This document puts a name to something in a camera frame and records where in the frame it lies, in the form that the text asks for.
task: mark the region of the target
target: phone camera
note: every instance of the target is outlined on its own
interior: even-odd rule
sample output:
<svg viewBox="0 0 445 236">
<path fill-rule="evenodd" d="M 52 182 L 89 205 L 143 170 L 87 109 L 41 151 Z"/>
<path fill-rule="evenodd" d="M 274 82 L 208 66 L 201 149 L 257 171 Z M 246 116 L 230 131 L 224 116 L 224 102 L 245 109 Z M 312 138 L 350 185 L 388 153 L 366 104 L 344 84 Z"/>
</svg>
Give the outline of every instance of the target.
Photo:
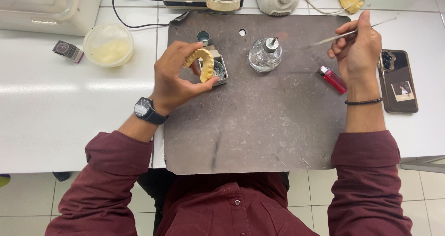
<svg viewBox="0 0 445 236">
<path fill-rule="evenodd" d="M 383 67 L 389 70 L 391 68 L 391 60 L 392 60 L 391 55 L 389 55 L 387 51 L 383 51 L 382 59 L 383 59 Z"/>
</svg>

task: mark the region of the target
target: gray work pad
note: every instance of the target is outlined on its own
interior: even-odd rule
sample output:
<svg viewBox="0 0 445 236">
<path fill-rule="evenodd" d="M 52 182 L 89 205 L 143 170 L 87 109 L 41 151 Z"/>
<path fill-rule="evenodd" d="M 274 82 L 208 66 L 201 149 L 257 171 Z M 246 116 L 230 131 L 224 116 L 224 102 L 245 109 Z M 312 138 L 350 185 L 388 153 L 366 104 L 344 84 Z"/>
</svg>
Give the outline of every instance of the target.
<svg viewBox="0 0 445 236">
<path fill-rule="evenodd" d="M 170 114 L 165 123 L 164 154 L 175 174 L 321 170 L 332 168 L 331 154 L 346 121 L 346 94 L 316 73 L 327 66 L 330 44 L 299 47 L 332 37 L 350 21 L 344 16 L 238 15 L 189 12 L 170 22 L 168 45 L 195 42 L 210 34 L 229 75 Z M 247 34 L 241 36 L 239 30 Z M 281 64 L 269 73 L 248 62 L 255 40 L 278 37 Z M 190 69 L 180 78 L 199 83 Z"/>
</svg>

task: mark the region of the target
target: smartphone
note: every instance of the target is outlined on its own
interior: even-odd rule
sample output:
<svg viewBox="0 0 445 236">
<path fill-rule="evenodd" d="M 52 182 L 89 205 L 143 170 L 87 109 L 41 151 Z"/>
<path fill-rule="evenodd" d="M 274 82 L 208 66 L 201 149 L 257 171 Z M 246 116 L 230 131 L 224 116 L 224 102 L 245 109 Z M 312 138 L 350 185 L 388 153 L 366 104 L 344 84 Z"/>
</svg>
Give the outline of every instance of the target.
<svg viewBox="0 0 445 236">
<path fill-rule="evenodd" d="M 416 91 L 408 54 L 401 50 L 384 49 L 377 65 L 382 88 L 383 107 L 388 113 L 417 113 Z"/>
</svg>

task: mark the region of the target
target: maroon shirt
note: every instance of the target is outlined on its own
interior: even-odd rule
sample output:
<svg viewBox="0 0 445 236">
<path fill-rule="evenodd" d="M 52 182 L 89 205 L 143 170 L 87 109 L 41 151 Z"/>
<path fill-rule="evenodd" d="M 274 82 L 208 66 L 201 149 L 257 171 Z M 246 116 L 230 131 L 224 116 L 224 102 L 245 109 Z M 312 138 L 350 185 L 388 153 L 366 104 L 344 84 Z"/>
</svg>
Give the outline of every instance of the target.
<svg viewBox="0 0 445 236">
<path fill-rule="evenodd" d="M 147 171 L 153 143 L 118 131 L 85 148 L 88 164 L 60 204 L 45 235 L 136 235 L 127 205 Z M 332 155 L 338 180 L 327 211 L 330 235 L 411 235 L 398 193 L 397 144 L 389 131 L 340 134 Z M 167 193 L 156 235 L 317 235 L 287 210 L 277 173 L 179 176 Z"/>
</svg>

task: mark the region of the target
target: hand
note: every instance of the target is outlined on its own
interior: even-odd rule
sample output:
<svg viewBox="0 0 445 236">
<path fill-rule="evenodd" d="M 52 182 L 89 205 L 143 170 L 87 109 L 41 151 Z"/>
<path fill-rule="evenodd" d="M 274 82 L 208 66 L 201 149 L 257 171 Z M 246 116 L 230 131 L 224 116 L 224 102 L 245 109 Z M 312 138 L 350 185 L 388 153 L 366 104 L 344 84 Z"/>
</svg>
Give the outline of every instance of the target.
<svg viewBox="0 0 445 236">
<path fill-rule="evenodd" d="M 359 20 L 343 24 L 336 34 L 358 29 L 357 34 L 334 40 L 327 55 L 337 57 L 338 68 L 344 82 L 349 86 L 376 82 L 375 69 L 382 49 L 380 34 L 371 28 L 369 11 L 361 13 Z"/>
<path fill-rule="evenodd" d="M 179 71 L 192 52 L 203 47 L 203 43 L 175 41 L 154 64 L 154 91 L 149 99 L 158 114 L 167 116 L 173 109 L 186 103 L 192 97 L 210 91 L 219 77 L 212 77 L 206 83 L 192 84 L 179 78 Z M 201 72 L 195 61 L 190 68 L 193 73 Z"/>
</svg>

